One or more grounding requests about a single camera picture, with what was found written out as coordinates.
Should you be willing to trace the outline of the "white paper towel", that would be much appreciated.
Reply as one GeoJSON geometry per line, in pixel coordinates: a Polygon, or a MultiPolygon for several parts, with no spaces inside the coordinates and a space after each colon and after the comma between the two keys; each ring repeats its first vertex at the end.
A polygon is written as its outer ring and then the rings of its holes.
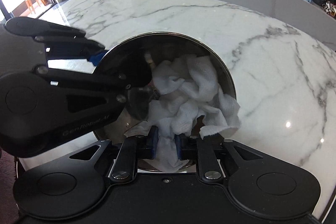
{"type": "Polygon", "coordinates": [[[178,159],[174,138],[190,136],[198,118],[203,119],[201,138],[215,134],[228,138],[240,127],[240,106],[223,92],[208,56],[184,55],[174,61],[165,60],[153,70],[153,83],[159,99],[150,101],[147,119],[125,135],[147,135],[151,126],[157,126],[157,153],[147,161],[155,169],[176,172],[187,164],[178,159]]]}

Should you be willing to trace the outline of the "blue steel bowl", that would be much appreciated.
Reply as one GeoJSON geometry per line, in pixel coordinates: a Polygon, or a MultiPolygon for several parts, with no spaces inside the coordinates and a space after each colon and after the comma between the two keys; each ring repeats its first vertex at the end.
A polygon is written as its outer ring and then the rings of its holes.
{"type": "Polygon", "coordinates": [[[124,74],[130,89],[127,105],[114,123],[98,135],[120,143],[158,128],[158,147],[147,163],[161,172],[176,172],[186,160],[178,158],[175,137],[231,137],[240,127],[236,92],[224,62],[195,39],[152,32],[127,39],[99,62],[96,73],[124,74]]]}

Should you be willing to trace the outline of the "cow figurines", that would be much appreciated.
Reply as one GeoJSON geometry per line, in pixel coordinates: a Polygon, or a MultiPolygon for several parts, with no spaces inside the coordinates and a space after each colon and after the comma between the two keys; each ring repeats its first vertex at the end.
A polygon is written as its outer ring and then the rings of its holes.
{"type": "Polygon", "coordinates": [[[326,1],[322,4],[322,8],[324,10],[324,12],[331,16],[331,17],[335,17],[336,15],[336,6],[335,4],[333,4],[331,1],[326,1]]]}

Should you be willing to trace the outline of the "orange stool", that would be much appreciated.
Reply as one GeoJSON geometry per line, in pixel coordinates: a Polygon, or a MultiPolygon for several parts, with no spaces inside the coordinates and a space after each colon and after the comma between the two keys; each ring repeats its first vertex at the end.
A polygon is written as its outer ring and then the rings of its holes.
{"type": "Polygon", "coordinates": [[[36,3],[39,7],[44,6],[43,0],[25,0],[27,8],[29,9],[30,13],[35,14],[34,3],[36,3]]]}

